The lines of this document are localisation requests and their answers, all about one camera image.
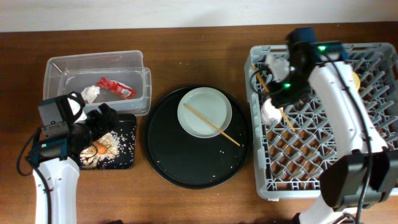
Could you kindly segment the black rectangular tray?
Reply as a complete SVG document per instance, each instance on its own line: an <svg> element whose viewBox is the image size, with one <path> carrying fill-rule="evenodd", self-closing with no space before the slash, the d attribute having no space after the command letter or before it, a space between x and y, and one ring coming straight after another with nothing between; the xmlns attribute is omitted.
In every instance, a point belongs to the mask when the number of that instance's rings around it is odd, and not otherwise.
<svg viewBox="0 0 398 224"><path fill-rule="evenodd" d="M110 131L119 138L119 156L112 161L101 162L96 169L82 169L80 165L81 170L130 169L134 165L137 119L133 114L120 114L119 121L119 125Z"/></svg>

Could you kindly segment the grey round plate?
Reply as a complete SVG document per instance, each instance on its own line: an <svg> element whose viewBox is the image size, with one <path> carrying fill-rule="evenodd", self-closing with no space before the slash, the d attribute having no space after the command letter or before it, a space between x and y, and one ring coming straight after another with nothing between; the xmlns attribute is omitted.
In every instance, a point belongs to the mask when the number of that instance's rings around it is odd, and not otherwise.
<svg viewBox="0 0 398 224"><path fill-rule="evenodd" d="M183 95L177 107L181 127L197 138L212 138L220 133L185 107L190 106L224 131L232 119L232 106L226 95L215 88L199 87Z"/></svg>

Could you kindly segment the yellow plastic bowl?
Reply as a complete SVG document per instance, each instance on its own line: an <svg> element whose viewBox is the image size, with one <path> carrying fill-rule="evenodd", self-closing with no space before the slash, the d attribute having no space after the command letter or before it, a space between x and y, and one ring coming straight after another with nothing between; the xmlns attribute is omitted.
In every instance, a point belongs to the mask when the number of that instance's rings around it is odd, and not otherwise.
<svg viewBox="0 0 398 224"><path fill-rule="evenodd" d="M356 88L356 91L359 91L360 87L361 87L361 81L358 77L358 74L356 72L353 72L353 81L354 81L354 85Z"/></svg>

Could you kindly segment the pink plastic cup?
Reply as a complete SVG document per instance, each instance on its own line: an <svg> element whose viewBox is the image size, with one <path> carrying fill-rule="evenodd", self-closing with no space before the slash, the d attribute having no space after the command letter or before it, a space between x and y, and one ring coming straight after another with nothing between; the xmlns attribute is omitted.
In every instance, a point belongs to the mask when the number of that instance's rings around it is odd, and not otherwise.
<svg viewBox="0 0 398 224"><path fill-rule="evenodd" d="M282 119L282 113L272 104L272 99L268 98L261 107L261 120L265 125L279 123Z"/></svg>

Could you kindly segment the red snack wrapper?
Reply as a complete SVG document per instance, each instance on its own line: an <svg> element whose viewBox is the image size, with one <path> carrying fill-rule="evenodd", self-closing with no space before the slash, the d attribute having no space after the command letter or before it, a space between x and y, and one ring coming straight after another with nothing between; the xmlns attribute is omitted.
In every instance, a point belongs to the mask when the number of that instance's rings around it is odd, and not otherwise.
<svg viewBox="0 0 398 224"><path fill-rule="evenodd" d="M107 79L105 77L101 77L96 85L100 88L111 91L112 93L118 95L124 100L129 100L133 98L133 96L136 94L136 91L131 87L115 80Z"/></svg>

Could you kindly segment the wooden chopstick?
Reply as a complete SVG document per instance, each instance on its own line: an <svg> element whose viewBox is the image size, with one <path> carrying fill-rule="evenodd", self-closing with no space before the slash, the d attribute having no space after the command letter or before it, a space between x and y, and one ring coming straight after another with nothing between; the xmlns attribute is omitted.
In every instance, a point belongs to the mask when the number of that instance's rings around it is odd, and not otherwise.
<svg viewBox="0 0 398 224"><path fill-rule="evenodd" d="M197 112L196 110L194 110L191 106L189 106L188 104L184 103L183 104L184 107L186 107L186 109L190 110L193 114L195 114L197 117L199 117L202 121L204 121L205 123L207 123L208 125L210 125L213 129L215 129L216 131L218 131L221 135L223 135L224 137L226 137L227 139L229 139L231 142L233 142L235 145L237 146L241 146L237 141L235 141L232 137L230 137L229 135L227 135L224 131L222 131L220 128L218 128L217 126L215 126L212 122L210 122L208 119L206 119L203 115L201 115L199 112Z"/></svg>
<svg viewBox="0 0 398 224"><path fill-rule="evenodd" d="M254 72L254 75L256 76L257 80L259 81L259 83L261 84L261 86L263 87L263 94L267 95L269 93L269 89L264 81L264 79L261 77L261 71L258 70L254 65L251 65L251 68ZM282 108L279 108L279 111L282 115L282 117L285 119L286 123L289 125L289 128L293 131L296 132L293 124L291 123L290 119L288 119L286 113L283 111Z"/></svg>

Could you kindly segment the white tissue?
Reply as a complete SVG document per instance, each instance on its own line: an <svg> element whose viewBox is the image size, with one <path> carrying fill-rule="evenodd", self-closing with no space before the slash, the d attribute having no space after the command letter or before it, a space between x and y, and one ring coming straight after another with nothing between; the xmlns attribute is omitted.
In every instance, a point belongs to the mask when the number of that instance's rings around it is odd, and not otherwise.
<svg viewBox="0 0 398 224"><path fill-rule="evenodd" d="M99 94L100 87L95 85L88 86L81 92L82 98L88 103L93 103Z"/></svg>

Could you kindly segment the grey plastic dishwasher rack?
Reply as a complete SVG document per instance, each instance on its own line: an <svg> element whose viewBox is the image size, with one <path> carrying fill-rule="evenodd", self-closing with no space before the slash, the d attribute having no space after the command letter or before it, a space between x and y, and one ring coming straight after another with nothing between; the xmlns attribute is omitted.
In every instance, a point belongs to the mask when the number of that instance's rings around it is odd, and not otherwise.
<svg viewBox="0 0 398 224"><path fill-rule="evenodd" d="M345 44L353 70L361 81L359 95L389 149L397 149L397 50L389 43ZM315 198L320 174L337 161L335 140L321 101L315 93L289 105L285 121L268 126L261 120L265 98L252 76L266 56L288 58L284 45L251 48L244 66L247 99L254 131L254 172L257 194L268 200Z"/></svg>

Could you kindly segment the round black tray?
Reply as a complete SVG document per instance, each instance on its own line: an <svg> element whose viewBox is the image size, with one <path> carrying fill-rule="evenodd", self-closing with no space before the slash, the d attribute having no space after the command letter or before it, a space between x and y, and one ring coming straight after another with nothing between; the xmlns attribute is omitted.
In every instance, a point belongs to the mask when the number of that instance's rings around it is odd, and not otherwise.
<svg viewBox="0 0 398 224"><path fill-rule="evenodd" d="M161 98L149 113L142 134L149 164L165 180L187 189L206 189L231 179L245 165L252 148L252 130L238 101L226 93L232 106L226 133L204 139L188 134L177 118L186 86Z"/></svg>

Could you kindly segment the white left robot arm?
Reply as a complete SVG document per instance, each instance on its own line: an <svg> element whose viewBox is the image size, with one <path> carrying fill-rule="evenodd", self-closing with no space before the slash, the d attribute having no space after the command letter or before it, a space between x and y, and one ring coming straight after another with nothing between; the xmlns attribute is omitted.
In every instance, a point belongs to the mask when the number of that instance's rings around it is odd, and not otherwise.
<svg viewBox="0 0 398 224"><path fill-rule="evenodd" d="M80 154L119 124L118 112L106 103L85 113L80 93L41 101L43 125L26 142L26 161L35 180L36 223L76 223L76 188Z"/></svg>

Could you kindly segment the food scraps pile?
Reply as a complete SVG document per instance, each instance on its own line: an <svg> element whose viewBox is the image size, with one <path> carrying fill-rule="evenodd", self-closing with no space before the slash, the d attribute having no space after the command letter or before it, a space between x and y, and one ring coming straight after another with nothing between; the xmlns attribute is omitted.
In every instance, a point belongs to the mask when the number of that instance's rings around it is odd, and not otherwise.
<svg viewBox="0 0 398 224"><path fill-rule="evenodd" d="M96 140L80 153L82 169L96 169L101 162L112 161L119 156L119 138L112 131Z"/></svg>

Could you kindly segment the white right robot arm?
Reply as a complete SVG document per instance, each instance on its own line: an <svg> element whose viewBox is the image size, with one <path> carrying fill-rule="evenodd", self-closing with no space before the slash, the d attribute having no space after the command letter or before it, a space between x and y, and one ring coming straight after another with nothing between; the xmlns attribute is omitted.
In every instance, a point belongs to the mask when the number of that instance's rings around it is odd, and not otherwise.
<svg viewBox="0 0 398 224"><path fill-rule="evenodd" d="M292 105L314 90L321 100L336 142L338 160L319 178L320 196L293 223L360 222L361 212L390 196L397 182L397 151L369 118L355 88L353 69L340 41L320 42L311 27L285 39L286 76L272 69L270 98L276 108Z"/></svg>

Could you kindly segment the orange carrot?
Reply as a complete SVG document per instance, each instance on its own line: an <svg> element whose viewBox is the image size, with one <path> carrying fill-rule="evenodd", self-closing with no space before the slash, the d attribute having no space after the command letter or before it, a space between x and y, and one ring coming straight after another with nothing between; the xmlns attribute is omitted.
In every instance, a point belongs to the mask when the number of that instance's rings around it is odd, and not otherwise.
<svg viewBox="0 0 398 224"><path fill-rule="evenodd" d="M108 151L108 148L101 143L94 142L93 145L96 148L98 154L105 154Z"/></svg>

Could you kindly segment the clear plastic storage bin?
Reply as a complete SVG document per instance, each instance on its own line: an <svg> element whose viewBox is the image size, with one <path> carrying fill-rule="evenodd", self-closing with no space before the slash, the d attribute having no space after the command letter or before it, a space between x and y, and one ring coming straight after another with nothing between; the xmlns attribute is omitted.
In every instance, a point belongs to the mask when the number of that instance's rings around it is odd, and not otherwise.
<svg viewBox="0 0 398 224"><path fill-rule="evenodd" d="M81 93L86 87L96 85L101 78L125 84L136 93L130 100L125 100L109 90L100 89L96 99L84 107L86 113L97 109L102 103L118 113L131 113L135 116L149 113L151 73L144 66L144 56L139 50L50 58L44 75L43 99L66 95L72 91Z"/></svg>

